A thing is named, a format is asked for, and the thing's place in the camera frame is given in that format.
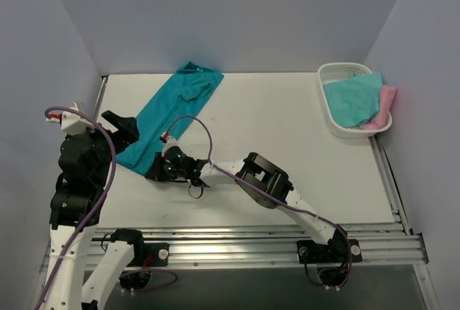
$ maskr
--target metal frame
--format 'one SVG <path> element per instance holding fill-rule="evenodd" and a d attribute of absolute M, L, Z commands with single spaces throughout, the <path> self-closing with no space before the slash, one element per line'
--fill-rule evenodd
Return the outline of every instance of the metal frame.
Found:
<path fill-rule="evenodd" d="M 96 102 L 101 107 L 108 78 L 104 77 Z M 344 224 L 351 238 L 359 240 L 363 263 L 367 265 L 413 265 L 427 309 L 438 310 L 438 300 L 426 267 L 428 256 L 423 237 L 410 230 L 404 208 L 392 177 L 385 150 L 377 138 L 369 138 L 395 222 L 386 224 Z M 297 225 L 263 227 L 139 228 L 146 242 L 170 244 L 169 265 L 184 269 L 300 268 L 298 240 L 308 235 Z M 115 228 L 98 229 L 88 254 L 87 270 L 101 260 L 104 234 Z"/>

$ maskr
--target white wall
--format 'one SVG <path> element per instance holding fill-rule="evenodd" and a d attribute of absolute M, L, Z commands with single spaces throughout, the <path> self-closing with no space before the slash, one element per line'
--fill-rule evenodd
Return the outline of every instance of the white wall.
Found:
<path fill-rule="evenodd" d="M 102 74 L 363 62 L 396 0 L 61 0 Z"/>
<path fill-rule="evenodd" d="M 45 108 L 93 108 L 100 77 L 59 0 L 0 0 L 0 307 L 25 309 L 47 241 L 59 127 Z"/>
<path fill-rule="evenodd" d="M 398 0 L 367 65 L 399 88 L 383 138 L 443 309 L 460 304 L 460 0 Z"/>

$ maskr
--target red wire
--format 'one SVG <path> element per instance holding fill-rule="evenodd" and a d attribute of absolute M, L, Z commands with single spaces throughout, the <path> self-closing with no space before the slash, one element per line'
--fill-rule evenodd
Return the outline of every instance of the red wire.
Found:
<path fill-rule="evenodd" d="M 152 253 L 150 253 L 144 261 L 144 268 L 147 268 L 150 261 L 152 260 Z"/>

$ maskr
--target white plastic basket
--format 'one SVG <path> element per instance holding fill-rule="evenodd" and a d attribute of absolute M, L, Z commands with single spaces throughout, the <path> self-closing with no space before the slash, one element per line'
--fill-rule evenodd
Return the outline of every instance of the white plastic basket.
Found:
<path fill-rule="evenodd" d="M 368 67 L 358 63 L 328 63 L 322 65 L 318 69 L 318 87 L 321 97 L 321 106 L 323 107 L 324 116 L 326 118 L 329 130 L 331 130 L 331 132 L 337 137 L 345 137 L 349 139 L 371 137 L 378 132 L 384 132 L 391 127 L 391 114 L 388 116 L 388 123 L 385 127 L 372 130 L 361 130 L 358 127 L 343 128 L 338 125 L 332 118 L 331 110 L 329 109 L 329 105 L 326 100 L 323 85 L 325 83 L 345 80 L 355 75 L 370 73 L 372 73 L 372 71 Z"/>

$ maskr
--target teal towel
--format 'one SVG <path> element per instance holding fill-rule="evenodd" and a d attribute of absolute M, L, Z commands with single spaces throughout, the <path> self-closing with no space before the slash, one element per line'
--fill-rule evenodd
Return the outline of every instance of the teal towel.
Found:
<path fill-rule="evenodd" d="M 327 83 L 324 93 L 332 117 L 344 128 L 365 124 L 380 109 L 382 74 L 371 73 Z"/>
<path fill-rule="evenodd" d="M 176 71 L 137 115 L 139 141 L 120 153 L 116 161 L 145 175 L 152 166 L 155 153 L 163 148 L 160 135 L 179 116 L 198 115 L 222 78 L 224 75 L 220 71 L 191 62 Z M 170 134 L 178 139 L 191 122 L 191 119 L 181 119 Z"/>

